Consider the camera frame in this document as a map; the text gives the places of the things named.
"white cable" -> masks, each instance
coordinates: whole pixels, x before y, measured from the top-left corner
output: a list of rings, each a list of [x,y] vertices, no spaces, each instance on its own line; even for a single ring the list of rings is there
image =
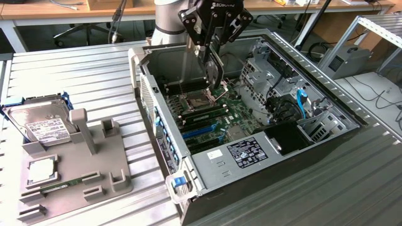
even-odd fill
[[[311,52],[311,53],[314,53],[314,54],[317,54],[317,55],[319,55],[321,56],[321,58],[325,56],[322,53],[318,53],[318,52]]]

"pcie slot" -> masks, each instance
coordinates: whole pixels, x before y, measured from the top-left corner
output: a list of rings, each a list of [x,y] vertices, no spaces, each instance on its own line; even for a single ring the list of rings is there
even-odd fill
[[[199,152],[203,150],[207,150],[210,147],[216,146],[220,143],[220,139],[215,138],[212,140],[208,140],[206,142],[202,142],[191,147],[188,147],[191,152]]]
[[[207,126],[207,127],[202,128],[202,129],[198,129],[198,130],[195,130],[195,131],[192,131],[192,132],[190,132],[190,133],[183,134],[183,138],[187,139],[187,138],[199,136],[199,135],[202,135],[202,134],[214,132],[214,131],[215,131],[215,128],[216,128],[216,125],[218,125],[218,123],[214,124],[214,125],[211,125],[211,126]]]
[[[192,125],[188,125],[186,124],[186,126],[183,128],[180,128],[180,133],[184,133],[190,130],[195,130],[195,129],[199,129],[199,128],[203,128],[206,126],[211,126],[211,122],[210,121],[200,121]]]

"warning label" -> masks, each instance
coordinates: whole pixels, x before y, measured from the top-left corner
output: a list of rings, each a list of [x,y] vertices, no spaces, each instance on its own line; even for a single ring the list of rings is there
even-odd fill
[[[254,137],[228,145],[227,148],[240,168],[246,168],[269,158]]]
[[[40,143],[48,143],[70,137],[60,118],[28,123],[27,127]]]

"blue pcie slot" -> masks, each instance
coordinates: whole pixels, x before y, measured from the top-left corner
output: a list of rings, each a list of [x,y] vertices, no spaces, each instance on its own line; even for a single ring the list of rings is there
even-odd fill
[[[190,133],[183,134],[183,139],[187,139],[187,138],[195,137],[195,136],[198,136],[198,135],[202,135],[202,134],[214,132],[214,131],[215,131],[215,128],[216,128],[216,125],[218,125],[218,123],[214,124],[214,125],[211,125],[211,126],[208,126],[208,127],[204,127],[204,128],[202,128],[202,129],[198,129],[198,130],[195,130],[195,131],[192,131],[192,132],[190,132]]]

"blue cable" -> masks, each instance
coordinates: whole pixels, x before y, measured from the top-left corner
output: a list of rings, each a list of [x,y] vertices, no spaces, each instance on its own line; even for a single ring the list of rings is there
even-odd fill
[[[305,113],[305,108],[303,108],[303,103],[302,103],[302,97],[307,98],[307,93],[305,92],[303,89],[297,90],[297,104],[299,105],[299,108],[303,113],[303,119],[306,119],[306,113]]]

